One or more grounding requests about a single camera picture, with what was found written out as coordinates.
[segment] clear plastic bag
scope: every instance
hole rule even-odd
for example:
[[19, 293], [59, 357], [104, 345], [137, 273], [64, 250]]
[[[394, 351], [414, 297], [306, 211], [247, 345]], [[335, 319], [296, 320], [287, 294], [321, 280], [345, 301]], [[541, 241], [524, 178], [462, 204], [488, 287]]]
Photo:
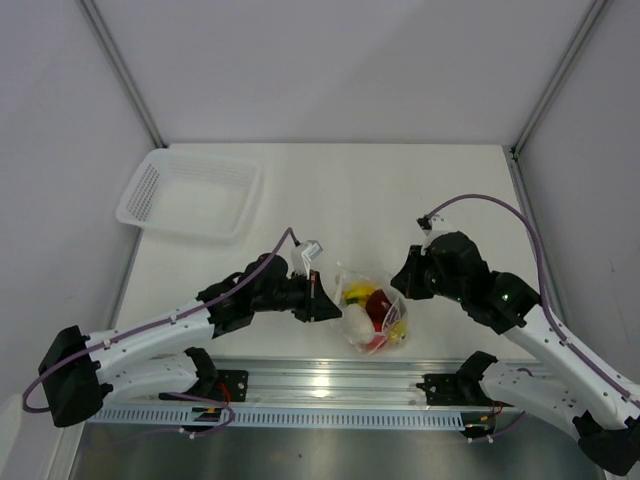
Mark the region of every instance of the clear plastic bag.
[[391, 276], [339, 267], [334, 302], [343, 316], [336, 324], [347, 341], [368, 354], [402, 345], [408, 334], [407, 308], [391, 287]]

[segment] laundry basket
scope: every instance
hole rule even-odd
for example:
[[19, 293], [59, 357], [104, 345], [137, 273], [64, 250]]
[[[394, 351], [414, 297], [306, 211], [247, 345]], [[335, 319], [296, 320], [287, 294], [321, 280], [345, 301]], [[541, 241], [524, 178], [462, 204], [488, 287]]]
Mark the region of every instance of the laundry basket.
[[262, 176], [254, 160], [153, 150], [122, 194], [116, 218], [233, 243], [255, 213]]

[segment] white wall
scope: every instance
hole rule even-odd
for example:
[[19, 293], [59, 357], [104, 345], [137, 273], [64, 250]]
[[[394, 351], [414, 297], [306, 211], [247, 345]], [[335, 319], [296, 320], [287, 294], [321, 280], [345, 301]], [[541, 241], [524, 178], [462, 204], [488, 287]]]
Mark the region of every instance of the white wall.
[[522, 167], [571, 328], [640, 382], [640, 4], [613, 2]]
[[[116, 202], [151, 145], [73, 1], [4, 2], [0, 60], [2, 403], [60, 329], [105, 326], [134, 239]], [[42, 478], [56, 433], [25, 417], [3, 478]]]
[[160, 131], [511, 144], [591, 0], [99, 0]]

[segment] red wire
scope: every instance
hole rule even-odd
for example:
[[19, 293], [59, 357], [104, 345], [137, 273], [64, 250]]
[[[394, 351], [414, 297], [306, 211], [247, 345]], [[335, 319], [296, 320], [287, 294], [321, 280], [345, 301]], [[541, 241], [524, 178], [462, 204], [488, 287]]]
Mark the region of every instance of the red wire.
[[218, 388], [222, 390], [222, 393], [226, 398], [226, 402], [231, 403], [231, 393], [229, 393], [229, 389], [227, 388], [227, 386], [224, 383], [220, 382], [220, 385], [218, 385]]

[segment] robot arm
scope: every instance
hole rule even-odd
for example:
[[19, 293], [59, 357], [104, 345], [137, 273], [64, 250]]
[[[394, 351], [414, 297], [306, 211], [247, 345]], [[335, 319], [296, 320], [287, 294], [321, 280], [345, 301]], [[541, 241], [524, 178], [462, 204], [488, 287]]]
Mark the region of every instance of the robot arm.
[[640, 386], [545, 311], [540, 295], [522, 279], [490, 271], [463, 233], [438, 216], [418, 224], [427, 240], [410, 247], [391, 285], [409, 299], [439, 295], [458, 302], [474, 321], [524, 348], [561, 382], [531, 378], [476, 352], [456, 374], [460, 389], [468, 397], [500, 400], [546, 420], [578, 439], [599, 466], [626, 474], [640, 459]]
[[[310, 269], [314, 248], [316, 242], [294, 249], [290, 277], [282, 257], [265, 254], [184, 306], [129, 330], [61, 331], [39, 367], [54, 425], [74, 425], [104, 404], [145, 395], [207, 397], [217, 371], [205, 350], [191, 346], [250, 325], [255, 312], [289, 310], [302, 322], [340, 317], [320, 274]], [[173, 355], [153, 358], [160, 354]]]

